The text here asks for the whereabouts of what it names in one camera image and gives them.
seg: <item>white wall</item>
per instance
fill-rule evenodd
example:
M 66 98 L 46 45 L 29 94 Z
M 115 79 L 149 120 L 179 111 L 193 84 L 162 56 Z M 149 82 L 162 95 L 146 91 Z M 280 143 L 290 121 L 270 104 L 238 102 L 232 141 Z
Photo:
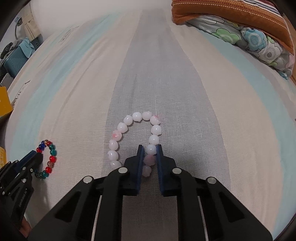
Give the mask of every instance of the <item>white wall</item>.
M 43 39 L 75 23 L 130 9 L 170 8 L 172 0 L 32 0 Z
M 25 29 L 23 26 L 17 27 L 17 37 L 19 39 L 26 38 Z M 3 39 L 0 41 L 0 53 L 3 51 L 6 45 L 10 42 L 15 41 L 15 22 L 13 21 L 9 28 L 7 29 L 6 33 L 3 36 Z

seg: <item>yellow box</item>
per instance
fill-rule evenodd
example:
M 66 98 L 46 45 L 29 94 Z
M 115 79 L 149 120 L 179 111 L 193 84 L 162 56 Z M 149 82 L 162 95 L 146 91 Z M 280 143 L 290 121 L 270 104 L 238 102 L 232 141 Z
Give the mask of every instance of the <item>yellow box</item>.
M 0 168 L 2 168 L 6 164 L 6 151 L 2 147 L 0 147 Z
M 0 87 L 0 126 L 13 111 L 6 87 Z

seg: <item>bracelet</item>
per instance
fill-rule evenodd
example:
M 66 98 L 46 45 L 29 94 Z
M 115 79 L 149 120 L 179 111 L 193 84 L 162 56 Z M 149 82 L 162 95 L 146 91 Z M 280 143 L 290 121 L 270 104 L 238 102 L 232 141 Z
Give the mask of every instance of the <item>bracelet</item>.
M 149 145 L 146 148 L 147 155 L 144 157 L 144 166 L 142 170 L 142 175 L 144 177 L 150 176 L 152 171 L 151 166 L 155 164 L 154 155 L 156 154 L 156 145 L 159 144 L 159 135 L 161 135 L 161 126 L 160 119 L 157 115 L 152 115 L 150 111 L 145 111 L 143 114 L 140 112 L 135 112 L 132 116 L 127 115 L 123 122 L 120 122 L 117 126 L 117 130 L 113 131 L 112 133 L 112 140 L 109 141 L 109 149 L 108 151 L 108 158 L 111 161 L 110 165 L 112 170 L 115 170 L 121 167 L 121 163 L 117 161 L 118 153 L 116 150 L 118 149 L 118 141 L 122 138 L 122 133 L 127 132 L 129 125 L 133 123 L 133 121 L 140 122 L 142 119 L 148 121 L 153 125 L 151 128 L 152 135 L 149 137 Z
M 41 144 L 36 148 L 36 151 L 39 153 L 42 153 L 46 148 L 46 146 L 49 147 L 50 155 L 51 155 L 49 157 L 49 161 L 47 162 L 47 167 L 42 172 L 38 172 L 37 169 L 34 170 L 35 177 L 40 179 L 45 179 L 49 176 L 49 174 L 52 172 L 55 162 L 57 161 L 57 158 L 56 158 L 57 151 L 55 149 L 55 145 L 49 140 L 42 141 Z

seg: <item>gold bead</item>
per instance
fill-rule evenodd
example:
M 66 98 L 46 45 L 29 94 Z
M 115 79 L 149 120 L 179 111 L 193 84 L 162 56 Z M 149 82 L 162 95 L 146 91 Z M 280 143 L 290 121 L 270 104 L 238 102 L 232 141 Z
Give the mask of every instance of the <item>gold bead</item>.
M 48 161 L 47 162 L 47 166 L 50 167 L 50 168 L 53 168 L 54 167 L 54 163 L 51 162 L 51 161 Z

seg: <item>white bead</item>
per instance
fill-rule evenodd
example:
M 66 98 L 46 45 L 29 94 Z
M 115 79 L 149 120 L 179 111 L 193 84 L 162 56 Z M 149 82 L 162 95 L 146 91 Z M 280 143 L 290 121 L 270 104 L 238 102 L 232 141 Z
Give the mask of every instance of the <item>white bead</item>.
M 159 137 L 157 135 L 151 135 L 149 137 L 149 143 L 152 145 L 158 145 L 159 144 Z
M 123 122 L 129 126 L 133 123 L 133 117 L 131 115 L 127 115 L 124 119 Z
M 121 163 L 119 161 L 111 161 L 110 165 L 111 165 L 112 170 L 115 170 L 115 169 L 121 167 Z
M 128 127 L 123 122 L 119 122 L 119 124 L 117 126 L 117 130 L 120 131 L 121 133 L 125 133 L 125 132 L 127 132 Z
M 137 121 L 137 122 L 140 122 L 142 120 L 142 114 L 140 112 L 135 112 L 133 114 L 133 120 Z
M 159 125 L 160 124 L 160 119 L 157 115 L 153 115 L 150 118 L 150 123 L 153 125 Z
M 150 111 L 144 111 L 142 114 L 143 119 L 146 121 L 150 120 L 151 116 L 152 116 L 152 113 Z
M 120 131 L 115 130 L 112 133 L 112 139 L 114 139 L 115 141 L 120 141 L 120 139 L 122 138 L 122 134 Z
M 150 154 L 150 155 L 155 155 L 156 154 L 156 146 L 148 145 L 146 148 L 146 153 Z
M 110 140 L 109 141 L 109 149 L 110 150 L 117 150 L 117 148 L 118 148 L 118 143 L 117 143 L 117 141 L 115 141 L 115 140 Z
M 159 125 L 152 126 L 151 133 L 157 136 L 161 135 L 161 126 Z
M 153 166 L 155 164 L 155 157 L 153 155 L 145 156 L 144 164 L 147 166 Z
M 108 158 L 110 161 L 116 161 L 118 159 L 118 153 L 114 150 L 108 151 Z
M 143 166 L 143 171 L 142 171 L 142 176 L 143 177 L 149 177 L 152 169 L 149 166 L 144 165 Z

